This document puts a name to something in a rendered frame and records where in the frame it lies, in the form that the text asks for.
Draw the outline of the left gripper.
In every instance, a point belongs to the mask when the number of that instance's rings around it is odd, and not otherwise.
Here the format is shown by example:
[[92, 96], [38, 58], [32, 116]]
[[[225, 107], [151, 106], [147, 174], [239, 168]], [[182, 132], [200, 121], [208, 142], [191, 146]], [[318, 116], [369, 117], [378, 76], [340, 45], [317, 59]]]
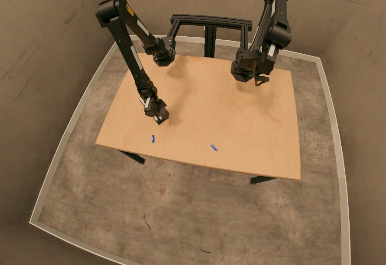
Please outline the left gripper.
[[[262, 85], [263, 83], [270, 81], [269, 77], [259, 76], [259, 75], [261, 75], [261, 74], [270, 75], [271, 72], [270, 73], [262, 73], [259, 70], [255, 70], [253, 63], [251, 64], [251, 66], [252, 66], [252, 70], [254, 73], [255, 86], [258, 87], [258, 86]], [[257, 84], [258, 81], [261, 81], [261, 82], [259, 84]]]

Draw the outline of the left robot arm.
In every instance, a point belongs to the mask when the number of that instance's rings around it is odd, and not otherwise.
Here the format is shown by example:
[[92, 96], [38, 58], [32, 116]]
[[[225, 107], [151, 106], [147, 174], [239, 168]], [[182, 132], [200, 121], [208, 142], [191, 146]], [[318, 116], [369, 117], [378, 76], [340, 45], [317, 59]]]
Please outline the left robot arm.
[[[291, 42], [291, 27], [287, 21], [288, 0], [264, 0], [264, 10], [249, 49], [239, 51], [233, 73], [252, 77], [255, 70], [269, 73], [274, 69], [279, 50]], [[259, 54], [259, 56], [258, 56]]]

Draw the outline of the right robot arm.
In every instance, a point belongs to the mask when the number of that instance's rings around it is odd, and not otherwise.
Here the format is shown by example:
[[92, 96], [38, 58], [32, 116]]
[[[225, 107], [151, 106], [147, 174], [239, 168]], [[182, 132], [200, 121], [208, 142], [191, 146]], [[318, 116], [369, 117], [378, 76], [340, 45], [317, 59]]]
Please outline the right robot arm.
[[[154, 56], [154, 61], [170, 61], [172, 59], [172, 48], [166, 48], [162, 39], [159, 37], [155, 38], [147, 30], [131, 9], [127, 0], [102, 0], [95, 10], [95, 15], [101, 27], [107, 27], [113, 35], [134, 78], [137, 91], [139, 95], [144, 98], [145, 115], [155, 117], [158, 111], [160, 116], [166, 119], [169, 116], [169, 112], [164, 108], [163, 102], [158, 98], [157, 88], [141, 64], [126, 24], [143, 42], [142, 47], [146, 54], [148, 56]], [[117, 16], [118, 19], [110, 21], [110, 19]]]

